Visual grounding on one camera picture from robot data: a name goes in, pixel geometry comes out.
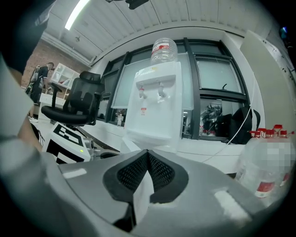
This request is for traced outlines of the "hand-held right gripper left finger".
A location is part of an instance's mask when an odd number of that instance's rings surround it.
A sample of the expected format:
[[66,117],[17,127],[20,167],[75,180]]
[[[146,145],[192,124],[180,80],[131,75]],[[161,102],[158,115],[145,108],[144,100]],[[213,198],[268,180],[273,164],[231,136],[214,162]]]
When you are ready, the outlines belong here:
[[78,198],[109,224],[130,232],[136,226],[133,195],[147,170],[147,150],[91,162],[60,164],[65,175],[85,170],[67,182]]

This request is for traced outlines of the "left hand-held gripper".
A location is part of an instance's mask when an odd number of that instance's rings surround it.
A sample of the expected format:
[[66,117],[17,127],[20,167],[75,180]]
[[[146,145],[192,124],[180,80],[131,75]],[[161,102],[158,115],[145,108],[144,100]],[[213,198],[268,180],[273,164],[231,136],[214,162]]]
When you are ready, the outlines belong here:
[[43,152],[51,153],[58,164],[89,162],[96,157],[91,138],[76,134],[60,123],[56,123],[47,135]]

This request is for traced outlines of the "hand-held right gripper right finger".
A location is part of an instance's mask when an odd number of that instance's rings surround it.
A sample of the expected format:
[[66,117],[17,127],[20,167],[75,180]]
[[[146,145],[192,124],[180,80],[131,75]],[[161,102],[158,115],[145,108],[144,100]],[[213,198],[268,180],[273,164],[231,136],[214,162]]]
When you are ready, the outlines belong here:
[[264,209],[248,190],[210,165],[155,150],[148,151],[147,162],[154,192],[134,236],[240,236]]

